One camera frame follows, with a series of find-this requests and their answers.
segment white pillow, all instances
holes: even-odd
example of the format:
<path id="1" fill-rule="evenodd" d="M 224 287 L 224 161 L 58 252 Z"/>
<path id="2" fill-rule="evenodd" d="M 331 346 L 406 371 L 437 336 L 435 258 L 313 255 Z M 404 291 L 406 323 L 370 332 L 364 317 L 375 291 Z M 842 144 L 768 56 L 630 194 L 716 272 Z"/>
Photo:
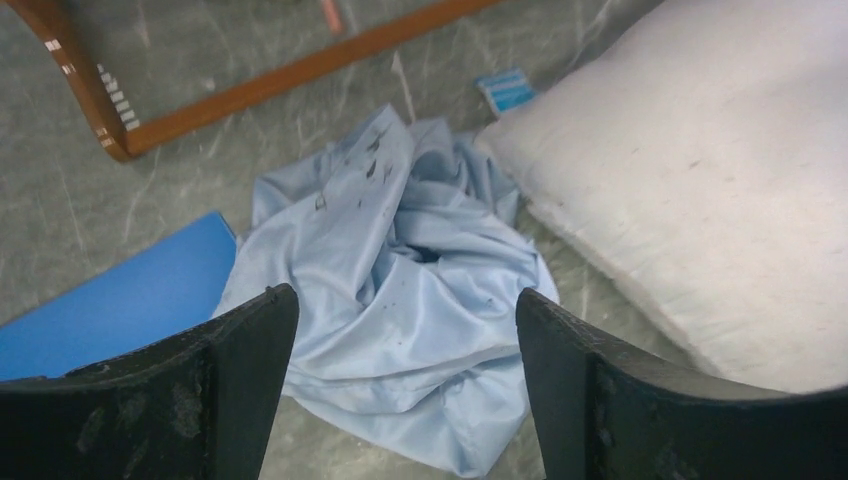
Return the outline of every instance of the white pillow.
<path id="1" fill-rule="evenodd" d="M 477 144 L 700 368 L 848 383 L 848 1 L 667 0 Z"/>

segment blue panel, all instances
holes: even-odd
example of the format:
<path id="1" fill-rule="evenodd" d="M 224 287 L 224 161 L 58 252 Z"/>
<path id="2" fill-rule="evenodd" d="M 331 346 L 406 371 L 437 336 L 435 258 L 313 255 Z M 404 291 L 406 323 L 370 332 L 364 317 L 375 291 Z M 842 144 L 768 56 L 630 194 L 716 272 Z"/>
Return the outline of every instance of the blue panel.
<path id="1" fill-rule="evenodd" d="M 58 377 L 209 320 L 236 254 L 210 213 L 0 328 L 0 381 Z"/>

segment gray floor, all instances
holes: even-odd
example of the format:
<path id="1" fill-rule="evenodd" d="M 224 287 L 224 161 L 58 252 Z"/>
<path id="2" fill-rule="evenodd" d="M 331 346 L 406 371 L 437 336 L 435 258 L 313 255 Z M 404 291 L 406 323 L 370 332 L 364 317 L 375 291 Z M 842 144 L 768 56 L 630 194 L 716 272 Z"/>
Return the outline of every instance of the gray floor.
<path id="1" fill-rule="evenodd" d="M 44 46 L 0 6 L 0 324 L 209 210 L 244 229 L 257 174 L 338 138 L 382 104 L 391 102 L 408 119 L 444 115 L 455 129 L 479 128 L 491 115 L 475 77 L 520 66 L 544 88 L 597 56 L 659 1 L 511 0 L 124 166 L 100 149 Z M 425 3 L 340 0 L 357 29 Z M 118 79 L 142 121 L 332 41 L 317 0 L 69 6 L 95 60 Z M 578 275 L 575 282 L 585 286 L 588 273 Z M 490 478 L 543 476 L 528 421 Z M 262 478 L 397 477 L 451 478 L 282 400 Z"/>

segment wooden beam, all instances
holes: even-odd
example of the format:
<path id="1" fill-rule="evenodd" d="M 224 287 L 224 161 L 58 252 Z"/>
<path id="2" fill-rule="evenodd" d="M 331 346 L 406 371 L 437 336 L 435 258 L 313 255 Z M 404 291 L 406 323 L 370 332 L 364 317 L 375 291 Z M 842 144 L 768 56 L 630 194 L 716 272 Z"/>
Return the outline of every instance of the wooden beam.
<path id="1" fill-rule="evenodd" d="M 441 0 L 169 115 L 144 123 L 126 132 L 127 150 L 132 156 L 139 155 L 274 95 L 311 82 L 501 1 L 503 0 Z"/>
<path id="2" fill-rule="evenodd" d="M 100 80 L 97 66 L 79 43 L 62 7 L 56 0 L 0 0 L 0 3 L 8 3 L 53 55 L 100 145 L 115 160 L 129 160 L 124 123 Z"/>

